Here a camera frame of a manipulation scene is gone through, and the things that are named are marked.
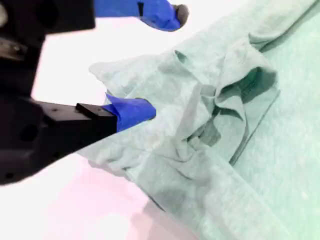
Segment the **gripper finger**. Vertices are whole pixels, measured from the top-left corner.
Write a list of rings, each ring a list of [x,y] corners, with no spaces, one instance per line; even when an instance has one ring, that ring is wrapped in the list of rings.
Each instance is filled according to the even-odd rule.
[[[50,163],[86,146],[156,117],[156,108],[143,98],[107,94],[109,103],[75,106],[43,102],[41,158]]]
[[[186,23],[189,10],[167,0],[16,0],[18,17],[47,32],[90,30],[97,18],[137,18],[151,28],[174,32]]]

